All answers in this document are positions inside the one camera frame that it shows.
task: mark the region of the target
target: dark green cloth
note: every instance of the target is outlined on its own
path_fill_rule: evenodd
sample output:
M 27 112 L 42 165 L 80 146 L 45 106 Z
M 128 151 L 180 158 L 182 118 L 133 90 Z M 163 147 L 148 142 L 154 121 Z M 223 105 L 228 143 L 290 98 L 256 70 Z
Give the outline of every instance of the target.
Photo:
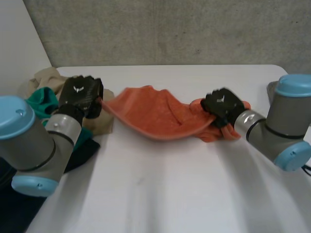
M 58 100 L 53 90 L 48 87 L 43 87 L 36 90 L 26 102 L 33 108 L 35 115 L 39 119 L 50 118 L 52 112 L 58 108 Z M 77 143 L 73 149 L 75 151 L 81 146 L 87 139 L 93 136 L 92 132 L 86 128 L 82 128 Z

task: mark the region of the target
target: cable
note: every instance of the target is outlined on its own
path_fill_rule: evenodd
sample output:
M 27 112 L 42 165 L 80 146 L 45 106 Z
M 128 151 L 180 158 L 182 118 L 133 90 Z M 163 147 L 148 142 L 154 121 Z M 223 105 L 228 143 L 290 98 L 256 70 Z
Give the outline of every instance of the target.
M 301 168 L 305 173 L 311 176 L 311 173 L 309 173 L 311 171 L 311 167 L 309 167 L 308 165 L 303 165 Z

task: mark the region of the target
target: blue cap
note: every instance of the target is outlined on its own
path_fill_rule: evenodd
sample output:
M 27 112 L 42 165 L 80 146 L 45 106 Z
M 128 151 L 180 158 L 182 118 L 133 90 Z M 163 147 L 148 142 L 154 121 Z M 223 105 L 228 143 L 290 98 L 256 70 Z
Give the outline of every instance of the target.
M 280 153 L 274 164 L 284 171 L 295 171 L 311 158 L 311 146 L 302 141 L 291 145 Z
M 12 188 L 22 194 L 34 197 L 48 197 L 54 193 L 58 182 L 37 176 L 14 176 Z
M 17 96 L 0 96 L 0 111 L 0 140 L 26 132 L 35 121 L 33 109 Z
M 311 96 L 311 74 L 287 74 L 279 79 L 276 92 L 286 97 Z

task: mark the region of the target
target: black ring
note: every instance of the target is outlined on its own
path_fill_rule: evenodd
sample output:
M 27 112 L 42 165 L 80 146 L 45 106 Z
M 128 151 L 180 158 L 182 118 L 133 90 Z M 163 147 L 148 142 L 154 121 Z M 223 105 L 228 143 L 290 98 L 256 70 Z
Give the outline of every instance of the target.
M 56 131 L 48 131 L 49 134 L 55 134 L 55 135 L 58 135 L 58 136 L 61 136 L 63 137 L 64 139 L 66 139 L 67 141 L 70 142 L 70 144 L 72 144 L 72 146 L 74 147 L 74 143 L 73 143 L 73 140 L 68 137 L 67 135 L 64 135 L 63 133 L 60 133 L 60 132 L 56 132 Z
M 34 171 L 34 170 L 37 170 L 38 168 L 44 166 L 48 161 L 51 160 L 51 158 L 54 156 L 55 154 L 55 151 L 56 151 L 56 144 L 55 144 L 55 141 L 53 140 L 53 143 L 54 143 L 54 147 L 53 147 L 53 151 L 52 153 L 50 154 L 50 156 L 47 158 L 47 160 L 45 160 L 44 162 L 40 163 L 39 165 L 33 167 L 33 168 L 30 168 L 30 169 L 18 169 L 18 171 L 22 171 L 22 172 L 29 172 L 29 171 Z
M 303 139 L 305 137 L 305 134 L 304 135 L 294 136 L 294 135 L 286 135 L 286 134 L 279 133 L 279 132 L 274 131 L 273 129 L 271 129 L 269 126 L 267 126 L 267 124 L 265 124 L 265 127 L 266 127 L 266 129 L 270 133 L 273 133 L 273 134 L 275 134 L 276 136 L 279 136 L 279 137 L 283 137 L 283 138 L 287 138 L 287 139 Z
M 249 129 L 247 130 L 247 133 L 246 133 L 246 140 L 248 141 L 248 137 L 252 131 L 252 129 L 259 123 L 259 122 L 262 122 L 262 121 L 265 121 L 266 119 L 265 118 L 262 118 L 262 119 L 259 119 L 258 121 L 256 121 L 254 124 L 252 124 L 251 127 L 249 127 Z

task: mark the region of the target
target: white table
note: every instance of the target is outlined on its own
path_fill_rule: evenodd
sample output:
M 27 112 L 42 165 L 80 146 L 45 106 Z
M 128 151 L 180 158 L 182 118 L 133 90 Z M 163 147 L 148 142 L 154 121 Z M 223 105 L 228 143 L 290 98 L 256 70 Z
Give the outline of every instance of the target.
M 229 87 L 266 115 L 277 66 L 62 67 L 119 94 L 153 85 L 190 103 Z M 117 120 L 101 149 L 61 180 L 27 233 L 309 233 L 311 178 L 280 171 L 244 140 L 155 142 Z

